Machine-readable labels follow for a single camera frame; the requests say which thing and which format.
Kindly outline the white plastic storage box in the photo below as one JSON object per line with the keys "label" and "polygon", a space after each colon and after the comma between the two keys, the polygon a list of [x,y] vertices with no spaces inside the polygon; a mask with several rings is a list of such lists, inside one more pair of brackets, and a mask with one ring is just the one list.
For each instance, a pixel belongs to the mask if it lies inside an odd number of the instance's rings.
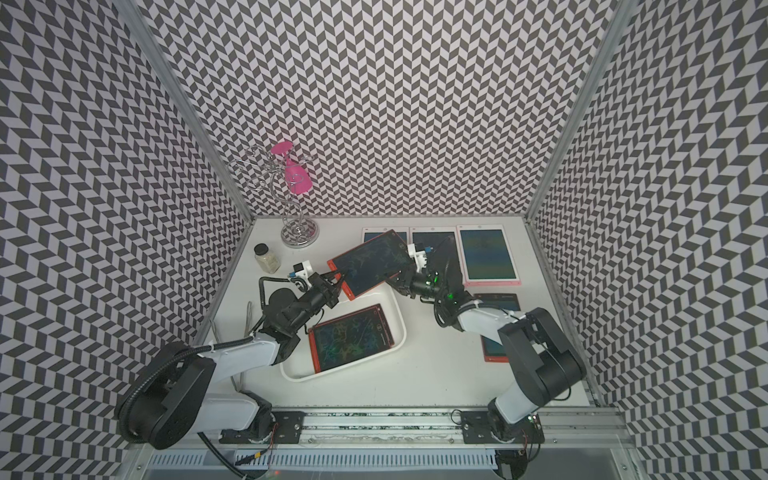
{"label": "white plastic storage box", "polygon": [[[392,336],[394,338],[394,346],[387,351],[373,355],[361,361],[316,374],[311,358],[308,331],[311,328],[317,326],[319,323],[327,322],[331,319],[341,317],[343,315],[367,308],[375,304],[380,304],[383,308],[384,315],[388,321]],[[299,332],[299,338],[300,343],[290,358],[280,364],[280,371],[283,377],[286,380],[294,383],[308,382],[310,380],[319,379],[324,376],[339,373],[344,370],[350,370],[352,368],[362,366],[366,363],[371,363],[386,355],[393,354],[405,343],[407,339],[407,331],[394,291],[389,286],[382,284],[352,301],[350,301],[345,295],[342,295],[341,300],[337,306],[332,309],[324,309],[318,320],[310,321],[305,329]]]}

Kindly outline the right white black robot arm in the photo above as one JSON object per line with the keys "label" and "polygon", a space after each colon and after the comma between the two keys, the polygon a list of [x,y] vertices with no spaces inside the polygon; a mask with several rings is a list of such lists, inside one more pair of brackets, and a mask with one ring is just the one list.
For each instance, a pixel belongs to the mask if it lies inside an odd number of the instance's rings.
{"label": "right white black robot arm", "polygon": [[570,398],[587,368],[559,323],[543,308],[515,313],[468,292],[460,267],[446,252],[455,241],[436,248],[406,247],[412,264],[387,280],[399,294],[430,303],[442,328],[477,334],[504,348],[514,383],[487,406],[488,428],[502,443],[532,440],[539,408]]}

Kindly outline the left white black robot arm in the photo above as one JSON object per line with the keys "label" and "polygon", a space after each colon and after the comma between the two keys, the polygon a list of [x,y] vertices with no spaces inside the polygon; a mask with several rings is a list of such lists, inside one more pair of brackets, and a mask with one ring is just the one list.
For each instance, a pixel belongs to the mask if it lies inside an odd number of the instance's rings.
{"label": "left white black robot arm", "polygon": [[337,305],[343,279],[338,271],[314,273],[302,296],[290,289],[273,292],[261,318],[242,339],[200,347],[172,342],[162,347],[115,407],[120,436],[157,450],[189,434],[214,431],[251,431],[259,439],[266,437],[272,424],[269,402],[250,391],[221,394],[210,388],[287,360],[303,327],[323,308]]}

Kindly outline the pink writing tablet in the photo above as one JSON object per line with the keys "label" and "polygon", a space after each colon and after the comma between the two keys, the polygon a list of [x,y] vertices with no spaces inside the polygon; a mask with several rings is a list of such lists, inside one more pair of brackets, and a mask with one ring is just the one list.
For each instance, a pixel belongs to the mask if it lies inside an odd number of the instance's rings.
{"label": "pink writing tablet", "polygon": [[362,229],[362,242],[368,242],[377,236],[380,236],[388,231],[394,231],[404,243],[409,242],[409,232],[407,227],[365,227]]}
{"label": "pink writing tablet", "polygon": [[459,253],[467,286],[520,286],[502,225],[459,225]]}
{"label": "pink writing tablet", "polygon": [[435,251],[441,247],[456,251],[458,246],[455,227],[412,227],[409,229],[411,240],[425,249]]}

